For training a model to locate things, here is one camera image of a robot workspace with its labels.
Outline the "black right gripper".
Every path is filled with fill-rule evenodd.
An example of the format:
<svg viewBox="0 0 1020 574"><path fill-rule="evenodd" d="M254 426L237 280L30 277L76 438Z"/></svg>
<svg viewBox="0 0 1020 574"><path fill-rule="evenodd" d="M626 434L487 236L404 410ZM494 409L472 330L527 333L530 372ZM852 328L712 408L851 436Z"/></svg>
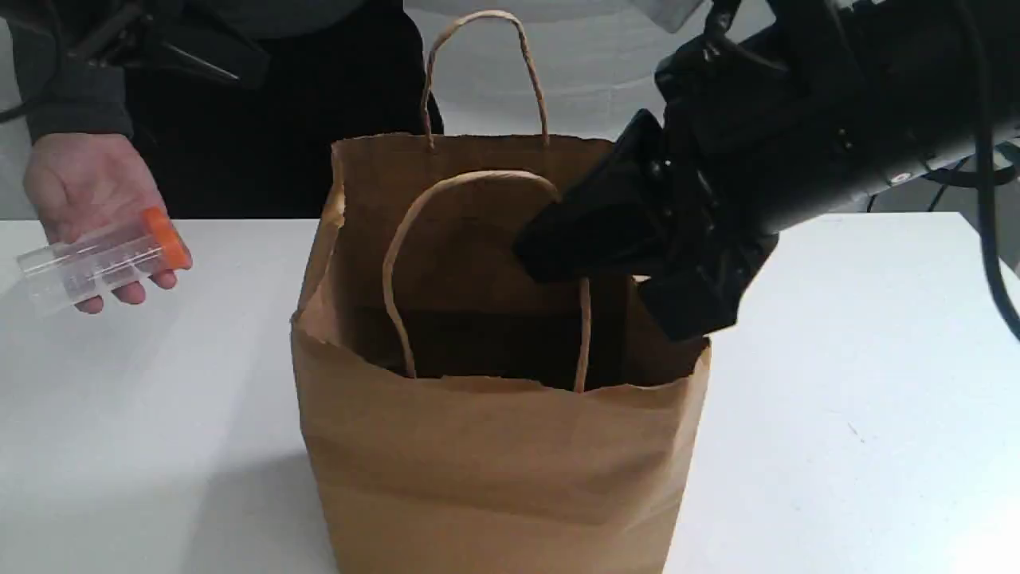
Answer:
<svg viewBox="0 0 1020 574"><path fill-rule="evenodd" d="M638 110L513 252L538 283L649 276L638 283L649 315L669 340L693 340L736 324L779 234L806 219L806 43L794 32L705 33L664 58L655 81L664 131Z"/></svg>

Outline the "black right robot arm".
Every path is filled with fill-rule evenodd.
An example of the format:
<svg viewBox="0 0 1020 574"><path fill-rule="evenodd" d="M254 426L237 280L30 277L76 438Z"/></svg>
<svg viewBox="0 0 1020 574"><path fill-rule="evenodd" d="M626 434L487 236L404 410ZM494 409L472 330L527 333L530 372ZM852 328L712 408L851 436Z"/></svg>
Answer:
<svg viewBox="0 0 1020 574"><path fill-rule="evenodd" d="M985 280L1013 334L994 148L1018 135L1016 1L772 1L742 43L737 1L659 63L663 119L635 112L513 245L536 282L642 277L670 340L737 321L779 234L914 179L974 189Z"/></svg>

